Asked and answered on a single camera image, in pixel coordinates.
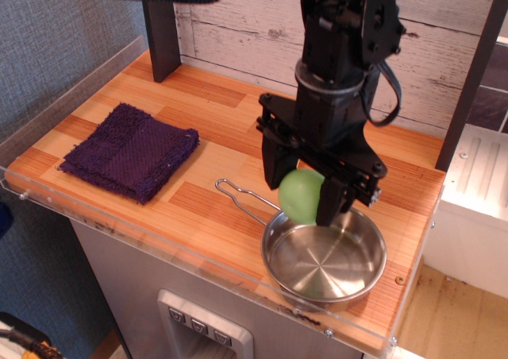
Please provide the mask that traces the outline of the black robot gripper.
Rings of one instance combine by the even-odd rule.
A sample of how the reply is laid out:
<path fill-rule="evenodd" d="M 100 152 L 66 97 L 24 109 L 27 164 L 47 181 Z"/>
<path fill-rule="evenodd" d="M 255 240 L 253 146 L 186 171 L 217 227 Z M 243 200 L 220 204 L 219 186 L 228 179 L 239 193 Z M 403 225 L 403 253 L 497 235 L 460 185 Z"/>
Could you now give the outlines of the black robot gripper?
<path fill-rule="evenodd" d="M 264 93 L 257 128 L 263 134 L 264 178 L 271 190 L 296 169 L 299 160 L 321 173 L 317 208 L 318 226 L 330 226 L 338 214 L 347 213 L 354 201 L 366 206 L 381 194 L 378 182 L 387 166 L 366 141 L 364 127 L 376 127 L 371 105 L 379 78 L 388 76 L 388 66 L 377 64 L 351 85 L 337 86 L 297 65 L 298 93 L 295 100 Z"/>

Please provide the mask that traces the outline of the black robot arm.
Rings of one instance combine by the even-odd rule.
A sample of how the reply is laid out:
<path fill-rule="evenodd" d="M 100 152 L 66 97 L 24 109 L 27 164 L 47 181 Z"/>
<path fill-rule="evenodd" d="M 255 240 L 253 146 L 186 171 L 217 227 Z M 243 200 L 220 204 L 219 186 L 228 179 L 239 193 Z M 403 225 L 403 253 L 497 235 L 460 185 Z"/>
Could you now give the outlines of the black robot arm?
<path fill-rule="evenodd" d="M 305 40 L 297 96 L 260 97 L 264 177 L 272 189 L 304 162 L 324 177 L 316 223 L 330 225 L 355 201 L 373 204 L 387 167 L 364 136 L 380 78 L 396 95 L 387 64 L 405 27 L 396 0 L 301 0 Z"/>

